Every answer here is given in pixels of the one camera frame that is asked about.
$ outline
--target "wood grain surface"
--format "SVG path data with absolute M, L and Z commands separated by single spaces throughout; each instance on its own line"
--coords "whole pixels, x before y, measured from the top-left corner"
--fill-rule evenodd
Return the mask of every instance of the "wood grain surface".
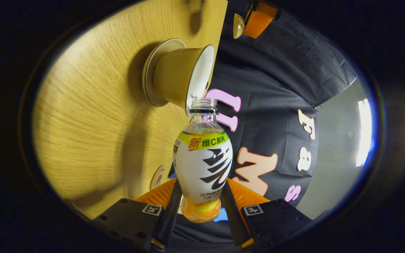
M 142 90 L 146 57 L 160 42 L 217 51 L 227 1 L 148 0 L 108 17 L 54 62 L 37 95 L 33 138 L 42 170 L 63 199 L 93 219 L 121 197 L 149 191 L 189 121 Z

